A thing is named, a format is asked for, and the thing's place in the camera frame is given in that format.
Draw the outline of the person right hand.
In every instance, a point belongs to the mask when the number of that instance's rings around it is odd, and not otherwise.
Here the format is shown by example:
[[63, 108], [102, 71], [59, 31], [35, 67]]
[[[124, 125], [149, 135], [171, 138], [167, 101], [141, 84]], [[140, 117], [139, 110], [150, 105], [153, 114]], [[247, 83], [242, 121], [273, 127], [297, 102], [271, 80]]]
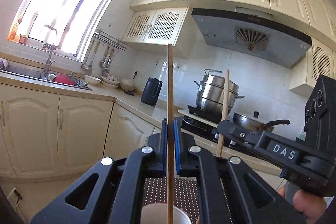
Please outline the person right hand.
[[306, 217], [306, 223], [315, 224], [326, 211], [327, 203], [322, 197], [298, 190], [293, 196], [293, 207]]

